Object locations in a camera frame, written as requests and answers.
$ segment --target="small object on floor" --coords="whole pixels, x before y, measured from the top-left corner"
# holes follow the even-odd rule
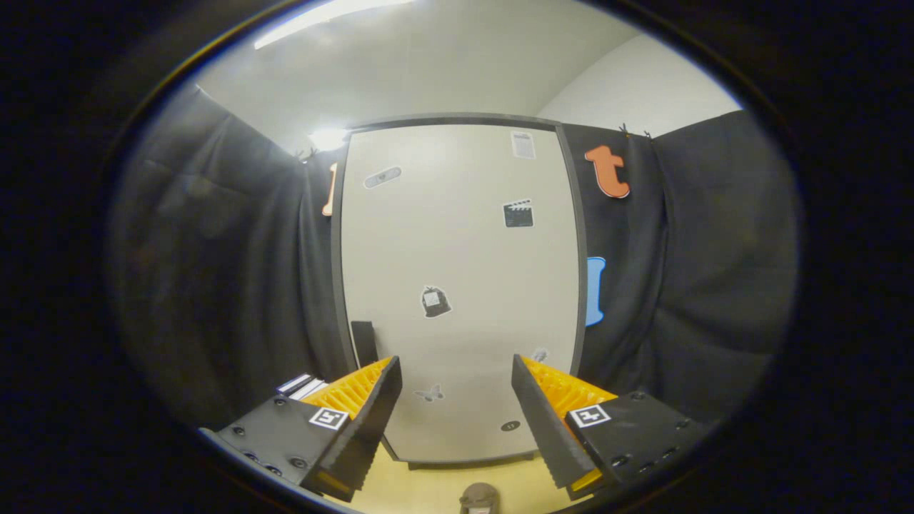
[[[498,514],[498,491],[484,482],[472,484],[460,497],[460,514]]]

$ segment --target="black sticker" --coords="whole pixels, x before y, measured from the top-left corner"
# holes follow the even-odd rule
[[[505,226],[507,228],[533,226],[533,200],[528,198],[506,203],[502,206],[502,209],[505,211]]]
[[[448,303],[447,296],[444,292],[433,286],[426,285],[422,291],[422,308],[425,309],[425,317],[441,316],[444,313],[451,312],[451,304]]]
[[[311,423],[329,428],[330,430],[339,430],[347,416],[348,414],[343,411],[322,407],[320,411],[311,417],[310,421]]]

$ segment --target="white board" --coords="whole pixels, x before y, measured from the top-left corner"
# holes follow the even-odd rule
[[[538,352],[569,371],[582,320],[583,257],[556,133],[489,124],[355,133],[342,186],[345,314],[371,321],[378,356],[399,355],[402,367],[385,431],[396,457],[456,463],[536,450],[512,356]]]

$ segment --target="gray frame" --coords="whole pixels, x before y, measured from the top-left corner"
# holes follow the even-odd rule
[[[398,128],[406,126],[421,125],[444,125],[444,124],[473,124],[473,125],[499,125],[512,126],[520,128],[531,128],[555,132],[558,138],[558,144],[561,147],[562,155],[565,157],[565,169],[569,176],[569,187],[571,188],[571,204],[574,206],[574,219],[577,227],[578,237],[578,329],[575,336],[575,345],[571,358],[572,375],[577,375],[580,367],[580,356],[583,350],[585,321],[587,317],[587,237],[584,233],[584,210],[581,205],[580,189],[578,186],[578,174],[574,167],[574,158],[568,141],[565,138],[565,131],[562,124],[552,120],[542,118],[532,118],[528,116],[514,116],[511,114],[490,114],[484,112],[444,112],[432,114],[417,114],[410,116],[397,116],[374,120],[362,123],[349,129],[349,134],[368,132],[373,130],[382,130],[388,128]],[[345,310],[345,291],[343,287],[343,254],[342,254],[342,225],[340,221],[340,212],[343,209],[343,177],[345,175],[345,161],[349,154],[349,134],[345,138],[346,151],[343,157],[336,163],[336,177],[334,182],[334,214],[330,220],[330,243],[331,243],[331,260],[332,260],[332,281],[334,287],[336,320],[339,326],[340,344],[346,357],[346,362],[350,370],[358,369],[356,357],[355,341],[349,330],[349,318]],[[381,443],[387,448],[388,453],[395,461],[400,461],[397,454],[390,447],[387,437],[381,438]],[[494,460],[504,460],[516,458],[517,455],[508,457],[498,457]],[[473,462],[491,462],[491,461],[473,461]],[[451,464],[463,464],[465,461],[454,461]],[[434,465],[446,465],[449,463],[429,463]]]

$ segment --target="white wall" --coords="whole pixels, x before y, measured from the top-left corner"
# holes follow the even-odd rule
[[[657,136],[740,109],[691,62],[647,35],[584,70],[539,117]]]

